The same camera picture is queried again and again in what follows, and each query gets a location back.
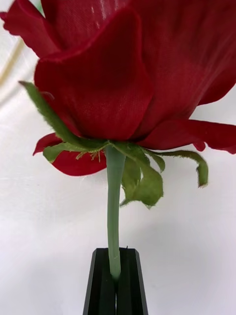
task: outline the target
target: rose stem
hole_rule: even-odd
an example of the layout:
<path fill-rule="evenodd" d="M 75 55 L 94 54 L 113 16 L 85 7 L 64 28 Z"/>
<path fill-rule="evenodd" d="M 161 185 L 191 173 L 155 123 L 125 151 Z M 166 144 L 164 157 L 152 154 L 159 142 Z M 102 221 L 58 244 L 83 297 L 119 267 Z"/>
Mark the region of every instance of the rose stem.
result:
<path fill-rule="evenodd" d="M 106 148 L 107 158 L 107 232 L 110 272 L 115 282 L 118 281 L 121 266 L 119 255 L 119 194 L 124 170 L 125 156 L 111 145 Z"/>

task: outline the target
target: rose petal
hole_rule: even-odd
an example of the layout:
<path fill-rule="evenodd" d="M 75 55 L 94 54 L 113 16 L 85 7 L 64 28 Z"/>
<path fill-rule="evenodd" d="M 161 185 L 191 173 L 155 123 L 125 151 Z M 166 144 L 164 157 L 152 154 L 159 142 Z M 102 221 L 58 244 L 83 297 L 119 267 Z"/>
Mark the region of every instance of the rose petal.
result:
<path fill-rule="evenodd" d="M 33 154 L 43 152 L 46 147 L 54 146 L 61 142 L 61 139 L 55 133 L 48 134 L 38 141 Z M 106 157 L 102 151 L 100 151 L 100 159 L 98 155 L 92 159 L 89 153 L 85 153 L 82 157 L 76 159 L 79 154 L 80 152 L 63 151 L 52 165 L 62 173 L 71 176 L 89 175 L 106 168 Z"/>
<path fill-rule="evenodd" d="M 40 140 L 38 140 L 36 147 L 35 147 L 35 150 L 33 152 L 33 155 L 35 155 L 36 153 L 39 153 L 39 152 L 43 152 L 43 150 L 46 147 L 52 147 L 52 146 L 55 146 L 56 144 L 59 144 L 62 142 L 63 141 L 60 138 L 58 138 L 55 133 L 47 134 L 46 136 L 44 136 Z"/>
<path fill-rule="evenodd" d="M 27 46 L 39 56 L 61 50 L 57 34 L 41 13 L 28 0 L 15 0 L 8 12 L 1 12 L 4 28 L 22 37 Z"/>
<path fill-rule="evenodd" d="M 191 143 L 206 142 L 209 147 L 236 153 L 236 126 L 197 120 L 169 120 L 161 123 L 138 144 L 154 149 L 168 150 Z"/>
<path fill-rule="evenodd" d="M 229 90 L 236 83 L 236 59 L 232 63 L 230 68 L 225 69 L 214 82 L 211 84 L 203 98 L 201 99 L 199 105 L 209 104 L 212 102 L 216 102 L 225 94 L 228 93 Z"/>
<path fill-rule="evenodd" d="M 155 84 L 155 97 L 135 139 L 151 132 L 161 121 L 189 118 L 202 98 L 218 99 L 232 87 L 235 70 L 234 78 L 222 81 L 228 76 L 227 69 L 236 66 L 236 1 L 132 3 L 142 19 L 143 58 Z M 217 95 L 213 82 L 225 85 Z"/>
<path fill-rule="evenodd" d="M 79 159 L 76 157 L 80 152 L 63 151 L 58 155 L 53 166 L 66 175 L 84 176 L 97 173 L 106 168 L 106 157 L 100 152 L 100 161 L 98 155 L 92 160 L 89 153 L 85 153 Z"/>
<path fill-rule="evenodd" d="M 49 104 L 72 132 L 67 117 L 88 138 L 129 139 L 152 97 L 137 15 L 123 9 L 83 51 L 41 59 L 35 84 L 53 95 Z"/>
<path fill-rule="evenodd" d="M 127 1 L 42 0 L 47 20 L 66 47 L 85 44 Z"/>

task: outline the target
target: fabric petal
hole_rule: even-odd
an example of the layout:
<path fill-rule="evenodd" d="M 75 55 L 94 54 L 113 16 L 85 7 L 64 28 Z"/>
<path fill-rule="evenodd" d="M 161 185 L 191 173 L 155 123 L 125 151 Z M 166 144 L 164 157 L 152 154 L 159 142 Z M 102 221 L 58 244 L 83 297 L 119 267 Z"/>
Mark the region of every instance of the fabric petal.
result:
<path fill-rule="evenodd" d="M 4 28 L 19 35 L 39 57 L 61 50 L 57 33 L 28 0 L 15 0 L 8 12 L 1 12 Z"/>
<path fill-rule="evenodd" d="M 84 176 L 97 173 L 106 165 L 106 157 L 104 153 L 100 152 L 100 161 L 98 156 L 92 159 L 89 153 L 85 153 L 79 159 L 76 159 L 79 152 L 63 151 L 58 155 L 53 166 L 62 173 L 70 176 Z"/>
<path fill-rule="evenodd" d="M 127 0 L 42 0 L 47 20 L 66 47 L 92 39 Z"/>
<path fill-rule="evenodd" d="M 63 141 L 56 136 L 55 133 L 50 133 L 38 140 L 33 155 L 39 152 L 43 152 L 46 147 L 52 147 L 56 144 L 62 143 Z"/>
<path fill-rule="evenodd" d="M 206 142 L 212 149 L 236 153 L 236 126 L 197 120 L 169 120 L 161 123 L 138 144 L 153 150 L 168 150 L 188 144 L 203 149 Z"/>
<path fill-rule="evenodd" d="M 135 139 L 164 120 L 189 118 L 200 102 L 234 85 L 236 1 L 132 0 L 132 6 L 142 19 L 143 60 L 155 90 Z"/>
<path fill-rule="evenodd" d="M 213 81 L 207 92 L 204 94 L 199 105 L 209 104 L 220 100 L 236 83 L 236 60 L 230 68 L 222 71 Z"/>
<path fill-rule="evenodd" d="M 61 142 L 61 139 L 55 133 L 48 134 L 38 141 L 33 154 L 43 152 L 46 147 L 54 146 Z M 76 159 L 79 154 L 80 152 L 63 151 L 52 165 L 62 173 L 71 176 L 89 175 L 106 168 L 106 157 L 103 151 L 100 151 L 100 158 L 97 155 L 94 159 L 89 153 L 85 153 L 82 157 Z"/>
<path fill-rule="evenodd" d="M 152 98 L 137 15 L 123 9 L 84 50 L 41 59 L 34 79 L 72 132 L 73 119 L 84 137 L 129 139 Z"/>

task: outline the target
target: green sepal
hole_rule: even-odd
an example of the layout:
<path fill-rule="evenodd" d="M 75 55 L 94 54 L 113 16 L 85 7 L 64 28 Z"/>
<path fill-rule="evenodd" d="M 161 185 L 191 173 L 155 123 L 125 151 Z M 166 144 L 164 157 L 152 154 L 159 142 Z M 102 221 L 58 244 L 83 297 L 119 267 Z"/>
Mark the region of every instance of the green sepal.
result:
<path fill-rule="evenodd" d="M 198 173 L 198 187 L 204 187 L 208 184 L 208 166 L 207 162 L 201 157 L 197 152 L 193 151 L 173 151 L 173 152 L 152 152 L 157 156 L 165 156 L 165 157 L 180 157 L 180 158 L 190 158 L 197 162 L 197 173 Z"/>
<path fill-rule="evenodd" d="M 152 151 L 150 150 L 146 150 L 144 149 L 144 152 L 147 153 L 150 157 L 152 157 L 154 159 L 154 161 L 157 163 L 157 165 L 159 166 L 160 168 L 160 172 L 164 172 L 165 168 L 166 168 L 166 164 L 165 164 L 165 161 L 163 160 L 162 157 L 154 154 Z"/>
<path fill-rule="evenodd" d="M 21 85 L 26 89 L 29 97 L 34 102 L 39 113 L 44 117 L 46 122 L 54 129 L 57 136 L 64 142 L 71 144 L 78 144 L 80 139 L 74 135 L 64 124 L 64 122 L 58 117 L 54 110 L 48 105 L 45 99 L 42 97 L 37 87 L 31 82 L 19 81 Z"/>
<path fill-rule="evenodd" d="M 78 152 L 78 156 L 76 158 L 79 159 L 80 157 L 83 156 L 83 154 L 80 154 L 80 153 L 95 154 L 103 150 L 108 145 L 108 141 L 103 141 L 103 142 L 98 141 L 96 143 L 95 140 L 89 140 L 89 139 L 84 139 L 84 138 L 81 138 L 81 140 L 83 140 L 82 141 L 83 146 L 82 145 L 75 146 L 73 144 L 64 142 L 64 143 L 56 144 L 51 147 L 46 147 L 43 150 L 43 155 L 50 163 L 53 163 L 62 151 Z"/>
<path fill-rule="evenodd" d="M 131 158 L 126 157 L 124 164 L 124 172 L 122 177 L 122 188 L 124 189 L 125 200 L 120 206 L 126 205 L 133 199 L 134 191 L 141 180 L 140 166 Z"/>
<path fill-rule="evenodd" d="M 143 177 L 135 186 L 132 195 L 126 198 L 122 205 L 130 201 L 141 201 L 149 209 L 163 196 L 163 181 L 161 175 L 150 166 L 150 160 L 143 149 L 135 144 L 125 142 L 111 142 L 111 144 L 133 160 L 140 167 Z"/>

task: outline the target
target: green stem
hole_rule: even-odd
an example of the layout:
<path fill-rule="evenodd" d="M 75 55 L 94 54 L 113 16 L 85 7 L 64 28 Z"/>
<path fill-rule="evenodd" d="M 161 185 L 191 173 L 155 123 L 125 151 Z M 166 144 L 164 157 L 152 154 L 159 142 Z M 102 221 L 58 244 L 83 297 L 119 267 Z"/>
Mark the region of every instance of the green stem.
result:
<path fill-rule="evenodd" d="M 119 256 L 119 193 L 125 156 L 116 148 L 106 147 L 107 158 L 107 232 L 110 272 L 115 282 L 118 281 L 121 267 Z"/>

